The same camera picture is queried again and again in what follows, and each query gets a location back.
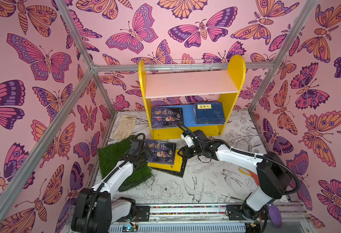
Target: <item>pink shelf board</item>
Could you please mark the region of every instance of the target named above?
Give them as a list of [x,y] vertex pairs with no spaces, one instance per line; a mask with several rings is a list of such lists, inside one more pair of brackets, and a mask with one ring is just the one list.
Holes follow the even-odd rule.
[[227,70],[147,75],[145,98],[237,93]]

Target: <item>artificial grass mat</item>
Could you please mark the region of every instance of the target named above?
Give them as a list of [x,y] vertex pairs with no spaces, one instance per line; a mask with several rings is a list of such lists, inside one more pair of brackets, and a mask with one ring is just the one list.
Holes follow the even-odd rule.
[[[112,169],[115,168],[119,158],[130,149],[130,140],[135,136],[131,135],[130,137],[122,140],[121,142],[117,142],[115,144],[108,145],[98,151],[99,157],[99,168],[102,174],[102,178],[105,178]],[[144,162],[142,167],[139,170],[133,172],[131,176],[129,176],[119,187],[119,192],[124,192],[135,186],[145,182],[149,178],[151,178],[151,168],[147,166],[147,163]]]

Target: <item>yellow book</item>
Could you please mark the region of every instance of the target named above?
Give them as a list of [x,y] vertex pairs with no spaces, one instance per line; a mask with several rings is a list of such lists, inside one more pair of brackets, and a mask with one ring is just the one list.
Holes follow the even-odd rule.
[[178,155],[178,151],[179,150],[176,150],[176,156],[174,158],[174,165],[159,164],[159,163],[147,163],[147,165],[150,167],[153,167],[153,168],[159,168],[159,169],[164,169],[164,170],[169,170],[169,171],[180,172],[181,166],[182,166],[182,156]]

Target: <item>book cover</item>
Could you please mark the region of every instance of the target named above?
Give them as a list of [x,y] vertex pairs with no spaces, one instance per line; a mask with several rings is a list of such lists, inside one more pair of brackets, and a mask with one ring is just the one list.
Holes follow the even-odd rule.
[[147,160],[148,163],[174,165],[176,157],[175,143],[146,139],[146,144],[153,155]]
[[159,163],[147,163],[148,166],[153,168],[159,168],[164,170],[170,170],[170,171],[181,171],[182,166],[182,156],[179,156],[178,153],[179,150],[176,150],[176,156],[174,158],[174,165],[169,164],[159,164]]
[[222,103],[196,103],[194,113],[197,124],[224,124],[226,121]]
[[158,128],[176,128],[176,123],[183,124],[182,108],[152,107],[151,126]]

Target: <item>white floor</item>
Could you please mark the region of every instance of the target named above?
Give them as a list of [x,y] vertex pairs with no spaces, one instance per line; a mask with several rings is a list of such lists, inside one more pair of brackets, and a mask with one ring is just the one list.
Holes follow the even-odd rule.
[[[146,138],[151,138],[146,112],[119,112],[108,144],[117,142],[111,137],[122,114],[137,116],[133,134],[144,133]],[[238,149],[266,153],[247,111],[233,111],[224,135],[215,138],[223,139]],[[177,143],[177,149],[186,146],[182,139],[168,141]],[[144,184],[126,192],[117,192],[114,197],[133,198],[137,203],[241,203],[257,187],[253,178],[240,172],[237,165],[215,160],[202,163],[197,157],[187,161],[183,178],[156,170],[152,173],[153,177]],[[100,172],[96,180],[101,180]],[[287,199],[283,197],[278,202],[287,202]]]

